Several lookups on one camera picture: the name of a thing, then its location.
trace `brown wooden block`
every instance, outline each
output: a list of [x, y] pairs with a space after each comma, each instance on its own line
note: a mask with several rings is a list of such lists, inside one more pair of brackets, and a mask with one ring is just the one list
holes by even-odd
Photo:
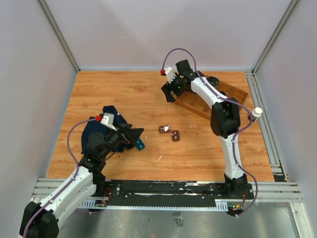
[[160, 125], [158, 128], [159, 128], [158, 129], [159, 133], [169, 133], [170, 132], [169, 125]]
[[172, 141], [177, 142], [180, 140], [179, 130], [172, 130]]

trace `wooden floor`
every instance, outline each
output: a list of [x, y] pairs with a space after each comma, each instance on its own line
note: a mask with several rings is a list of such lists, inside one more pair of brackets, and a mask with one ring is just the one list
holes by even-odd
[[[204, 72], [249, 92], [244, 72]], [[75, 168], [68, 154], [66, 137], [79, 121], [102, 113], [103, 106], [114, 105], [128, 123], [143, 127], [146, 148], [115, 153], [104, 168], [107, 179], [223, 180], [224, 158], [221, 144], [208, 120], [175, 104], [167, 103], [161, 91], [166, 78], [159, 72], [79, 72], [48, 178], [66, 178]], [[253, 109], [251, 95], [245, 105]], [[248, 123], [241, 110], [241, 125]], [[170, 134], [159, 134], [159, 125], [179, 130], [181, 140], [172, 142]], [[81, 133], [77, 127], [70, 138], [71, 149], [81, 159]], [[273, 181], [261, 130], [254, 123], [239, 137], [245, 169], [258, 181]]]

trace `navy blue cloth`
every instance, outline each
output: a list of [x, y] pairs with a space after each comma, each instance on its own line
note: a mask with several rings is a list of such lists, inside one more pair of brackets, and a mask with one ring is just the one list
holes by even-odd
[[[127, 121], [123, 118], [121, 114], [118, 115], [118, 111], [115, 109], [114, 106], [104, 106], [103, 108], [104, 113], [111, 113], [114, 114], [113, 124], [127, 124]], [[88, 143], [89, 136], [94, 132], [101, 132], [104, 137], [110, 133], [110, 130], [108, 127], [102, 125], [100, 121], [90, 121], [87, 123], [82, 135], [81, 135], [81, 148], [82, 148], [82, 154], [86, 153], [86, 145]], [[131, 144], [125, 144], [120, 142], [118, 146], [113, 149], [112, 151], [116, 152], [123, 152], [125, 148], [128, 150], [132, 149], [134, 145]]]

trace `wooden tray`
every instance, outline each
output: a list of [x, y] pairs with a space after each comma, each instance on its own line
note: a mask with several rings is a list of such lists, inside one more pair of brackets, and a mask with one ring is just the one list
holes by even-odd
[[[228, 98], [237, 99], [238, 103], [244, 104], [248, 94], [246, 91], [234, 87], [230, 84], [220, 82], [218, 87], [218, 91], [223, 91], [227, 95]], [[176, 98], [177, 105], [197, 114], [203, 118], [208, 120], [211, 119], [211, 109], [207, 105], [207, 103], [197, 94], [191, 92], [184, 92], [181, 96]]]

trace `white wall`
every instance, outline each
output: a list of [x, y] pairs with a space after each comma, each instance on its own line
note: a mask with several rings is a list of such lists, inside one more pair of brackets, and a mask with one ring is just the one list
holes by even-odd
[[75, 72], [36, 1], [0, 3], [0, 237], [46, 175]]
[[317, 1], [301, 1], [258, 72], [291, 180], [317, 235]]
[[289, 2], [47, 0], [81, 69], [159, 69], [176, 47], [201, 69], [250, 69]]

